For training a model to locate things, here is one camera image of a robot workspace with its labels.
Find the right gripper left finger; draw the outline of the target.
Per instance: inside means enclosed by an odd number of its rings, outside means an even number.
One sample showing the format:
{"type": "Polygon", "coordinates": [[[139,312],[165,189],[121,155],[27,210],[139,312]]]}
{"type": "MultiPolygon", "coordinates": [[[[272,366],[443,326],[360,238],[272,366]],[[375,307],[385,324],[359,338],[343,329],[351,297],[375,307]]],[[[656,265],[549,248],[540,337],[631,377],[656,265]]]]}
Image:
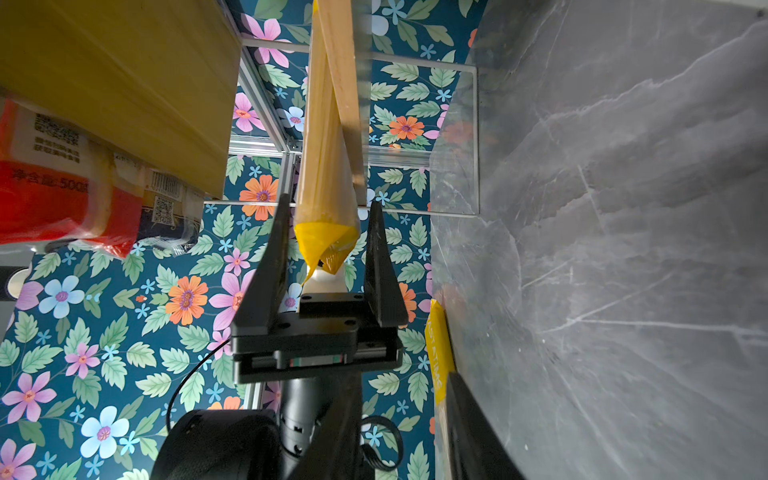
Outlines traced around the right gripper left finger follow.
{"type": "Polygon", "coordinates": [[[361,376],[287,382],[287,477],[356,479],[361,473],[361,376]]]}

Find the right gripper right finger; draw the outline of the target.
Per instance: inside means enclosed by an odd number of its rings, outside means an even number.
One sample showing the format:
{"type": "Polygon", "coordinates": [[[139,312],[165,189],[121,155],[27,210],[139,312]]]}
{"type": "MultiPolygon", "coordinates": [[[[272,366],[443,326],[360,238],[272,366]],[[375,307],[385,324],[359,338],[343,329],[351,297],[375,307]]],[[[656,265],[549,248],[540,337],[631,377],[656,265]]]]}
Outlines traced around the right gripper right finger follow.
{"type": "Polygon", "coordinates": [[[458,372],[448,376],[446,407],[453,479],[525,479],[458,372]]]}

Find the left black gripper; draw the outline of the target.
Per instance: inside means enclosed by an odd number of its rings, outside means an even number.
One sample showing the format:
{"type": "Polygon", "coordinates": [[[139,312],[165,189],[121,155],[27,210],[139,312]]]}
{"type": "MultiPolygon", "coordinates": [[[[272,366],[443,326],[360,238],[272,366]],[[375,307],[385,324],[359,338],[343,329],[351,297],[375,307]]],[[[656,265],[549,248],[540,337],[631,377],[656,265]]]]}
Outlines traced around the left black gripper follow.
{"type": "Polygon", "coordinates": [[[282,194],[269,240],[237,310],[231,334],[238,384],[346,372],[392,370],[402,364],[399,328],[408,311],[390,257],[380,202],[369,210],[364,294],[315,293],[297,312],[280,312],[286,287],[291,196],[282,194]]]}

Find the yellow pasta bag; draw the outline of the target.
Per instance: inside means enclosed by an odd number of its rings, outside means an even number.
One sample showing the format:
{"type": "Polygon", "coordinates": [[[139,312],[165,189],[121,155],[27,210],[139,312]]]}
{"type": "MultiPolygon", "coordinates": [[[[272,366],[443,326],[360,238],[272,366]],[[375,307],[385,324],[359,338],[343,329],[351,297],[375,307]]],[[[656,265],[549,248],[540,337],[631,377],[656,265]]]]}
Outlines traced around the yellow pasta bag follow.
{"type": "Polygon", "coordinates": [[[364,1],[311,7],[307,111],[294,230],[308,292],[347,292],[348,257],[366,204],[370,19],[364,1]]]}
{"type": "Polygon", "coordinates": [[[456,366],[445,310],[436,299],[431,300],[425,338],[435,397],[436,478],[452,479],[446,398],[449,374],[456,366]]]}

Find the blue gold spaghetti bag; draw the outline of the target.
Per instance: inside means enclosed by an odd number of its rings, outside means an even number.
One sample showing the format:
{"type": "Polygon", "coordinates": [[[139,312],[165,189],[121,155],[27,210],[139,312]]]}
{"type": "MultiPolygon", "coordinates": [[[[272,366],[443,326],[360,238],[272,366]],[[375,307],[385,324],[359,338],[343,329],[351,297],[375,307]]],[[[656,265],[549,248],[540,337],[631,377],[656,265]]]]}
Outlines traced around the blue gold spaghetti bag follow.
{"type": "Polygon", "coordinates": [[[201,191],[172,175],[147,170],[138,243],[173,256],[186,254],[198,243],[203,208],[201,191]]]}

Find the red spaghetti bag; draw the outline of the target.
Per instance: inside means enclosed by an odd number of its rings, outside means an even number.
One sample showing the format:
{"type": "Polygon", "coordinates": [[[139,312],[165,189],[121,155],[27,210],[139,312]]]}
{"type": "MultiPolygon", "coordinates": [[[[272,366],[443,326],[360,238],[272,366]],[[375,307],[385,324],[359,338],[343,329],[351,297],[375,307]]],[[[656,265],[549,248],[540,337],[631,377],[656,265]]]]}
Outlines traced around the red spaghetti bag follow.
{"type": "Polygon", "coordinates": [[[137,240],[142,162],[1,101],[1,241],[84,241],[117,258],[137,240]]]}

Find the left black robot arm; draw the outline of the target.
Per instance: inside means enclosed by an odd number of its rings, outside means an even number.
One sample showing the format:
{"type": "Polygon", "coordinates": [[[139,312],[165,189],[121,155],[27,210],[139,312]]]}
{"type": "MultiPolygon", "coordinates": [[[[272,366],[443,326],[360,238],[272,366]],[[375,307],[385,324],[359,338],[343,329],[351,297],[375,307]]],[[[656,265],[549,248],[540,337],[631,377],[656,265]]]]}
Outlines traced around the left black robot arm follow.
{"type": "Polygon", "coordinates": [[[234,380],[281,381],[279,409],[185,414],[168,424],[153,478],[372,479],[397,469],[361,440],[394,429],[385,417],[364,415],[362,376],[400,367],[399,330],[408,322],[382,207],[370,208],[363,291],[307,293],[293,312],[280,308],[290,210],[283,195],[229,340],[234,380]]]}

